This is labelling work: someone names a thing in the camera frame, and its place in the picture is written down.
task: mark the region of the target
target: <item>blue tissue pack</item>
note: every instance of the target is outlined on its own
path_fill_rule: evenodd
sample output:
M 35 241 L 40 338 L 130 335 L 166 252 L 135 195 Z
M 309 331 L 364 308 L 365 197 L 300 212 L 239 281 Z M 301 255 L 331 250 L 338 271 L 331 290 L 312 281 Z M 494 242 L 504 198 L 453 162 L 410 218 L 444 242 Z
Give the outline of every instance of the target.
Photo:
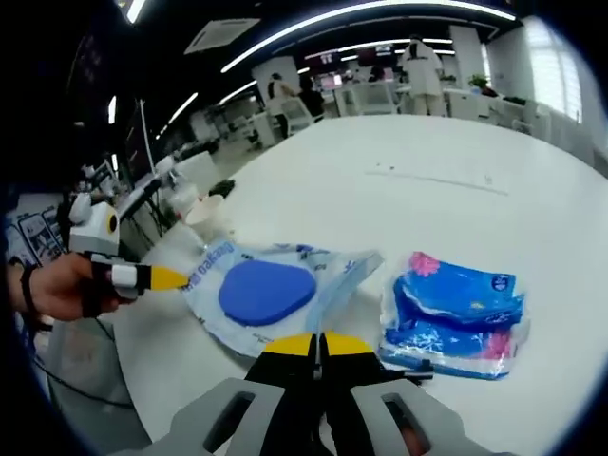
M 380 357 L 411 368 L 428 359 L 438 372 L 474 378 L 507 375 L 528 329 L 516 281 L 415 252 L 385 290 Z

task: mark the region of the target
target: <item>desk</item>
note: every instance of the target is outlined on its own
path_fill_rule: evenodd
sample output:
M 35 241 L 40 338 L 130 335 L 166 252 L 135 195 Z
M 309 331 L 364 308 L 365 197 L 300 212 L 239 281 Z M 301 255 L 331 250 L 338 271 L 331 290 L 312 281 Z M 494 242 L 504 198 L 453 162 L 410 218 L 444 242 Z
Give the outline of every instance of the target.
M 397 93 L 409 93 L 411 91 L 411 85 L 399 85 L 395 92 Z M 473 92 L 458 87 L 442 87 L 444 93 L 460 93 L 462 95 L 470 95 Z
M 225 209 L 237 241 L 380 250 L 385 266 L 362 283 L 336 328 L 371 343 L 380 337 L 382 284 L 414 249 L 527 284 L 531 333 L 505 379 L 437 375 L 425 385 L 481 445 L 543 454 L 594 393 L 608 349 L 608 181 L 567 153 L 481 123 L 351 117 L 307 128 L 236 179 Z M 183 271 L 195 263 L 179 230 L 147 259 Z M 178 409 L 247 366 L 214 342 L 177 292 L 121 308 L 115 335 L 154 441 Z

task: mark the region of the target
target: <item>person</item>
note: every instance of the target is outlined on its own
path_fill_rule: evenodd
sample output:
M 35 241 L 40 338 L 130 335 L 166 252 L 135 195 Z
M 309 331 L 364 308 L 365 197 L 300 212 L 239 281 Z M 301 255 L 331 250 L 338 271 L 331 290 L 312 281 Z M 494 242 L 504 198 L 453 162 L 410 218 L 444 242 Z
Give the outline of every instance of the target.
M 352 76 L 352 83 L 353 84 L 365 83 L 365 79 L 361 75 L 361 69 L 357 68 L 354 71 L 354 75 Z
M 311 113 L 311 116 L 317 122 L 320 121 L 324 114 L 324 100 L 319 92 L 313 90 L 313 80 L 304 74 L 300 75 L 300 89 L 299 97 L 302 103 L 304 103 L 308 112 Z
M 384 81 L 385 73 L 384 69 L 380 66 L 372 66 L 370 78 L 368 79 L 368 83 L 378 83 L 380 81 Z
M 289 97 L 295 97 L 295 91 L 283 81 L 283 77 L 278 73 L 273 73 L 271 81 L 268 83 L 268 99 L 270 113 L 275 117 L 281 129 L 281 137 L 286 140 L 289 132 L 287 118 L 283 114 L 281 104 Z
M 26 270 L 19 265 L 7 265 L 9 302 L 15 312 L 46 315 L 60 321 L 83 317 L 83 283 L 93 278 L 87 258 L 63 254 L 41 268 L 29 273 Z M 24 274 L 28 274 L 27 283 L 23 283 Z M 102 296 L 102 312 L 114 312 L 127 302 L 117 295 Z
M 411 42 L 403 54 L 402 67 L 408 73 L 414 99 L 414 113 L 420 116 L 444 116 L 444 92 L 439 80 L 443 69 L 437 54 L 422 42 L 418 35 L 410 36 Z

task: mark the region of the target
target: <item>human hand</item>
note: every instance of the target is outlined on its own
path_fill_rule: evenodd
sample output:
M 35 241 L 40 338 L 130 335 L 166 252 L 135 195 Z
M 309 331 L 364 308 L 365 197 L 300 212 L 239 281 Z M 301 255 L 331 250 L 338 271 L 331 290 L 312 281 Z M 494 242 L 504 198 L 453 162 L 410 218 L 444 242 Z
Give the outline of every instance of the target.
M 401 428 L 401 436 L 406 443 L 406 447 L 408 447 L 409 456 L 422 456 L 428 452 L 428 448 L 425 447 L 423 441 L 412 427 L 403 426 Z
M 9 273 L 9 287 L 13 307 L 27 309 L 21 293 L 21 273 Z M 78 254 L 61 255 L 48 265 L 31 273 L 29 288 L 31 300 L 42 315 L 57 320 L 72 321 L 83 317 L 83 291 L 85 281 L 93 278 L 91 262 Z M 129 302 L 117 294 L 101 296 L 102 312 L 114 312 Z

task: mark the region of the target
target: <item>air vent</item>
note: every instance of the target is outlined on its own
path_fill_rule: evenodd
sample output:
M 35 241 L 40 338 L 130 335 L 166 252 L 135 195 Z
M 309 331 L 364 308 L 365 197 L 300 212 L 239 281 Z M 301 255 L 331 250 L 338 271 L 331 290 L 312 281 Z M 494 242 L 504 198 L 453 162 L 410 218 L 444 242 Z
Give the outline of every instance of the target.
M 259 22 L 259 19 L 225 19 L 210 21 L 195 36 L 184 54 L 200 52 L 211 48 L 221 48 L 235 41 L 245 31 Z

